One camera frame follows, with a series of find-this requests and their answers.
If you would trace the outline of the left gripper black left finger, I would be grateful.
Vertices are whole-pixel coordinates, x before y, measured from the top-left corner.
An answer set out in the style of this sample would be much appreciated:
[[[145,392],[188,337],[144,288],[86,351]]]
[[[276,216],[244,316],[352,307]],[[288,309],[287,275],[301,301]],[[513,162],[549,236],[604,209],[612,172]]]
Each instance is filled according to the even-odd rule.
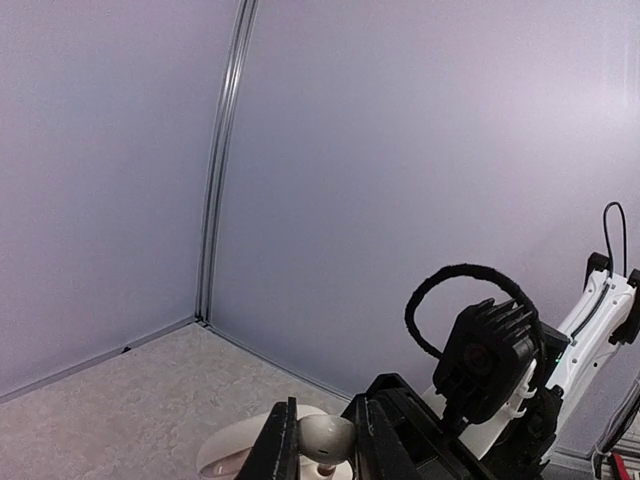
[[[277,402],[239,472],[239,480],[300,478],[297,401]]]

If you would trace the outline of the white earbuds charging case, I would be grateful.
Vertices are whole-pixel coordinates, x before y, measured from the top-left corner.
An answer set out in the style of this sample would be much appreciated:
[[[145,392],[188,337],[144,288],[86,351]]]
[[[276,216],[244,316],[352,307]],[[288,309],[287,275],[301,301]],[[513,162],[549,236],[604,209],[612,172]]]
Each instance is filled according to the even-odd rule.
[[[313,414],[328,413],[310,405],[297,407],[298,421],[302,417]],[[236,422],[212,435],[197,454],[196,469],[198,473],[206,479],[236,478],[264,426],[267,416],[264,413]],[[300,453],[299,458],[302,479],[321,479],[317,475],[315,462]],[[338,472],[333,479],[348,480],[353,477],[352,467],[348,462],[338,466]]]

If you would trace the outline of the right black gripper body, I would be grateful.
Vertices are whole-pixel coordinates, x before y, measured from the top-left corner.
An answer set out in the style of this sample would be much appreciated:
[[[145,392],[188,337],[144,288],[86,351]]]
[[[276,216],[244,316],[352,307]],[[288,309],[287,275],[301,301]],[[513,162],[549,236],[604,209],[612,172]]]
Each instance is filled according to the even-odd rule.
[[[378,393],[396,393],[406,403],[407,422],[402,425],[397,424],[396,431],[415,463],[421,475],[420,479],[493,479],[495,477],[460,441],[441,431],[436,414],[400,375],[380,374],[368,389],[360,394],[372,397]],[[350,420],[349,406],[352,400],[342,413],[342,417],[347,420]]]

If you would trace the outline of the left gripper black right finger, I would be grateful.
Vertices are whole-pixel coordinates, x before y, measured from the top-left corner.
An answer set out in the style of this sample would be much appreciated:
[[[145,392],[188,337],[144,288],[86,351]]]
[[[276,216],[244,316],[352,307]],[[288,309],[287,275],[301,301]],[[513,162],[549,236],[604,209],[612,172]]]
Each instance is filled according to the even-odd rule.
[[[396,425],[407,422],[406,403],[396,393],[358,394],[349,408],[356,440],[350,460],[356,479],[420,479]]]

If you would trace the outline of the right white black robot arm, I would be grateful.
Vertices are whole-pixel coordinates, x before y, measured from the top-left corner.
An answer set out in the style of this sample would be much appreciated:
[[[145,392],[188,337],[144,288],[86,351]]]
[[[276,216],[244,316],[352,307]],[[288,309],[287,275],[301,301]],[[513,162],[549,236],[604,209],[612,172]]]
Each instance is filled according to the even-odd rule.
[[[443,349],[420,333],[416,311],[439,284],[469,277],[507,300],[486,299],[456,318]],[[357,479],[538,479],[597,372],[639,333],[639,275],[593,253],[583,293],[559,327],[543,323],[509,277],[482,265],[441,268],[410,297],[405,326],[438,364],[416,393],[396,373],[378,376],[344,411]]]

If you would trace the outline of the white earbud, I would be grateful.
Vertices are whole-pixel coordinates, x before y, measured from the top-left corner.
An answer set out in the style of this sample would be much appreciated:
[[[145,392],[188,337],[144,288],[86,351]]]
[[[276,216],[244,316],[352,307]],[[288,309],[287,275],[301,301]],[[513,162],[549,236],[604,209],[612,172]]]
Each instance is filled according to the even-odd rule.
[[[299,453],[317,464],[321,479],[335,477],[338,466],[352,459],[355,443],[355,424],[344,417],[313,414],[298,421]]]

